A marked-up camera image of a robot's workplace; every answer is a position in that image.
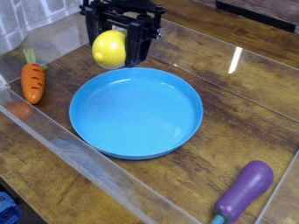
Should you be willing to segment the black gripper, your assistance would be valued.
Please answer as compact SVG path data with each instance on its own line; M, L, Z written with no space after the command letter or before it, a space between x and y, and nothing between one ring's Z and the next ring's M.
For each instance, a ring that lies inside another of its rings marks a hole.
M145 60L152 39L161 37L164 7L151 0L81 0L79 8L91 44L112 26L127 29L125 66L137 66Z

